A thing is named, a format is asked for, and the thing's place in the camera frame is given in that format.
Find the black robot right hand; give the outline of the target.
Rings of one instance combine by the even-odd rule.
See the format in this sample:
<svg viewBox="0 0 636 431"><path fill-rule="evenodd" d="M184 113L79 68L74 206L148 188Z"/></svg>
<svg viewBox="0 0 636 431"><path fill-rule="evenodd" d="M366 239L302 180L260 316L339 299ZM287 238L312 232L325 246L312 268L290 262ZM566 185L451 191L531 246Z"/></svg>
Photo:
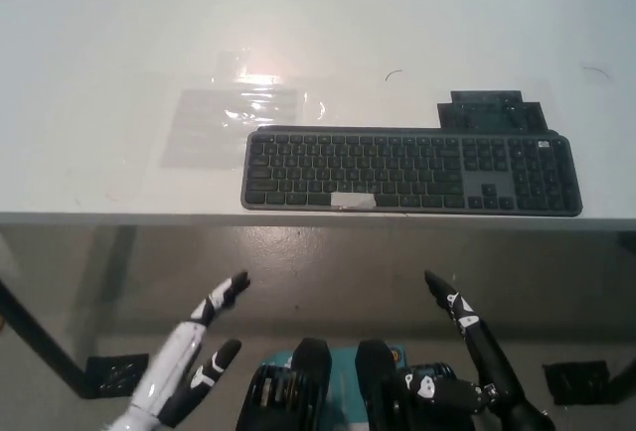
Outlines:
<svg viewBox="0 0 636 431"><path fill-rule="evenodd" d="M500 420L525 399L525 393L485 321L451 284L430 270L424 279L437 305L459 331L478 372L479 381L428 375L415 368L403 373L406 390L435 406L478 414L487 409Z"/></svg>

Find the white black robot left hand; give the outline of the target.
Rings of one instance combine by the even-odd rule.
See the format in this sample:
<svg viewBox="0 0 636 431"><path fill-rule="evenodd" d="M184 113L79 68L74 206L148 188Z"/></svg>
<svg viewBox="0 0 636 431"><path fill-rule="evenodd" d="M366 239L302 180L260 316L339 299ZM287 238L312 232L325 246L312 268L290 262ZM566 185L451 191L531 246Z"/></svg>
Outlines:
<svg viewBox="0 0 636 431"><path fill-rule="evenodd" d="M221 282L166 339L133 391L126 410L106 428L175 429L205 399L239 354L241 341L229 339L192 369L210 324L231 309L250 285L246 271Z"/></svg>

